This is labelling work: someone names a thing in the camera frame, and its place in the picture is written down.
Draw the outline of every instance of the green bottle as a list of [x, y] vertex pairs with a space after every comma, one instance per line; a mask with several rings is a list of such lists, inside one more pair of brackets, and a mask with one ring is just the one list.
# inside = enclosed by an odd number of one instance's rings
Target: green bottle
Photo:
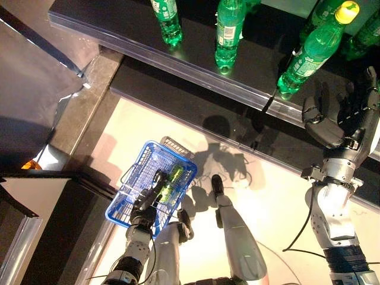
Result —
[[176, 1], [151, 0], [151, 3], [160, 23], [162, 39], [165, 43], [176, 46], [183, 38], [182, 29], [178, 20]]
[[215, 61], [219, 68], [231, 68], [235, 63], [240, 34], [246, 14], [243, 0], [220, 0], [217, 14]]
[[185, 169], [181, 165], [174, 165], [172, 171], [170, 172], [168, 183], [162, 188], [160, 194], [162, 195], [160, 202], [167, 204], [172, 197], [172, 193], [175, 190], [174, 184], [181, 178]]
[[299, 34], [300, 44], [302, 45], [305, 42], [312, 31], [322, 26], [329, 19], [334, 18], [335, 11], [343, 2], [344, 0], [321, 0]]
[[246, 13], [256, 14], [261, 0], [244, 0]]
[[380, 10], [377, 10], [364, 26], [343, 44], [341, 53], [348, 61], [363, 57], [371, 46], [380, 42]]
[[[314, 30], [305, 44], [296, 53], [277, 86], [281, 94], [293, 94], [302, 84], [332, 56], [339, 47], [344, 28], [359, 13], [359, 6], [353, 1], [345, 1], [335, 12], [335, 16], [323, 26]], [[288, 100], [292, 95], [282, 95]]]

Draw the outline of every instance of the black cable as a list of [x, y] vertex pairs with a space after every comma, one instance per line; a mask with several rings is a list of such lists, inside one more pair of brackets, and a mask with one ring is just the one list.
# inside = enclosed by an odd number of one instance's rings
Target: black cable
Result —
[[358, 285], [360, 285], [360, 280], [359, 280], [358, 276], [356, 275], [356, 272], [355, 272], [354, 268], [352, 268], [352, 272], [354, 272], [356, 280], [357, 280], [357, 283], [358, 283]]
[[141, 283], [137, 283], [137, 285], [141, 285], [141, 284], [144, 284], [146, 281], [149, 280], [149, 278], [151, 277], [152, 273], [153, 273], [153, 270], [154, 270], [154, 266], [156, 266], [156, 245], [154, 244], [154, 240], [153, 240], [153, 234], [152, 234], [152, 231], [149, 233], [150, 234], [150, 238], [153, 242], [153, 249], [154, 249], [154, 262], [153, 262], [153, 267], [152, 267], [152, 270], [150, 271], [148, 277]]
[[290, 248], [295, 244], [295, 242], [298, 240], [298, 238], [302, 234], [303, 230], [305, 229], [306, 225], [309, 222], [309, 219], [310, 219], [310, 216], [311, 216], [311, 211], [313, 210], [313, 202], [314, 202], [314, 186], [311, 188], [311, 200], [310, 200], [310, 207], [309, 207], [308, 217], [306, 218], [306, 221], [303, 224], [303, 226], [302, 226], [301, 230], [299, 231], [298, 235], [296, 236], [296, 238], [291, 242], [291, 244], [286, 249], [283, 249], [283, 252], [286, 252], [286, 251], [290, 250]]
[[311, 251], [304, 251], [304, 250], [302, 250], [302, 249], [293, 249], [293, 248], [290, 248], [290, 249], [288, 249], [287, 251], [298, 251], [298, 252], [304, 252], [304, 253], [306, 253], [306, 254], [312, 254], [312, 255], [316, 255], [316, 256], [318, 256], [318, 257], [322, 257], [322, 258], [325, 258], [326, 259], [326, 257], [324, 257], [323, 255], [321, 255], [321, 254], [316, 254], [315, 252], [311, 252]]
[[293, 269], [289, 266], [289, 264], [276, 251], [274, 251], [273, 249], [270, 249], [269, 247], [267, 247], [265, 244], [261, 243], [258, 240], [257, 240], [257, 243], [259, 245], [263, 246], [264, 248], [266, 248], [267, 250], [269, 250], [270, 252], [272, 252], [272, 254], [274, 254], [276, 257], [278, 257], [285, 264], [285, 266], [290, 270], [290, 272], [294, 275], [294, 277], [297, 279], [298, 285], [302, 285], [301, 281], [299, 280], [298, 276], [293, 271]]
[[108, 275], [93, 276], [93, 277], [86, 278], [86, 280], [93, 279], [93, 278], [99, 278], [99, 277], [107, 277], [107, 276]]
[[120, 259], [122, 259], [123, 256], [124, 256], [124, 254], [122, 254], [117, 260], [115, 260], [115, 262], [111, 265], [111, 268], [109, 269], [108, 274], [110, 274], [110, 273], [113, 271], [113, 269], [114, 269], [115, 266], [116, 266], [116, 263], [117, 263]]

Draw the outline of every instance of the bottle cap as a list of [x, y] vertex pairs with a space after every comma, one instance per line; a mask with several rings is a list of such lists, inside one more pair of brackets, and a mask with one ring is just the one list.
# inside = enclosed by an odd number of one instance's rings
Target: bottle cap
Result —
[[335, 12], [335, 19], [341, 24], [350, 24], [359, 13], [359, 5], [354, 1], [344, 1]]

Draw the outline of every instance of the white floor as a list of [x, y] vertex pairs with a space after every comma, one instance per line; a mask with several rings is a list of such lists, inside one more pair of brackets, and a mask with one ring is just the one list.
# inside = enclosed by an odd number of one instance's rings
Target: white floor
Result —
[[[215, 208], [200, 189], [211, 191], [210, 177], [215, 173], [223, 178], [226, 195], [259, 242], [270, 284], [331, 284], [324, 259], [281, 251], [294, 239], [308, 213], [305, 193], [311, 185], [295, 173], [250, 154], [244, 154], [242, 160], [239, 150], [223, 144], [211, 150], [209, 143], [215, 141], [205, 135], [125, 99], [120, 99], [94, 149], [91, 167], [110, 177], [112, 186], [119, 187], [120, 177], [133, 164], [144, 143], [159, 142], [166, 135], [197, 153], [198, 161], [205, 160], [197, 188], [188, 191], [199, 212], [192, 221], [195, 237], [180, 247], [182, 284], [230, 275], [223, 229], [218, 229]], [[244, 166], [249, 173], [246, 177], [241, 173]], [[352, 203], [351, 217], [367, 260], [379, 261], [380, 214]], [[95, 276], [107, 274], [114, 260], [124, 252], [125, 231], [118, 226], [113, 232]], [[309, 226], [294, 247], [322, 253]], [[371, 268], [380, 276], [380, 265]], [[92, 279], [90, 284], [101, 284], [102, 280]]]

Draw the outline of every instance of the store shelf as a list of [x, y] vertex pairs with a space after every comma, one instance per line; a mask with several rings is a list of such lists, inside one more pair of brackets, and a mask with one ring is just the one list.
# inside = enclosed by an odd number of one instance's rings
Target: store shelf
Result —
[[[224, 76], [214, 64], [213, 26], [182, 18], [185, 38], [175, 50], [161, 39], [151, 7], [132, 0], [55, 1], [49, 11], [55, 25], [96, 38], [102, 45], [139, 59], [183, 79], [263, 109], [274, 90], [271, 51], [244, 41], [236, 68]], [[247, 72], [255, 67], [255, 76]]]
[[[56, 0], [49, 16], [56, 26], [96, 38], [104, 46], [302, 128], [304, 98], [323, 97], [325, 113], [334, 119], [337, 96], [346, 95], [347, 83], [365, 67], [379, 65], [371, 61], [378, 51], [349, 64], [335, 56], [284, 101], [276, 82], [298, 44], [305, 19], [261, 5], [256, 15], [246, 17], [234, 69], [222, 75], [214, 63], [218, 1], [177, 3], [184, 40], [174, 50], [163, 43], [147, 0]], [[379, 153], [371, 157], [380, 161]]]

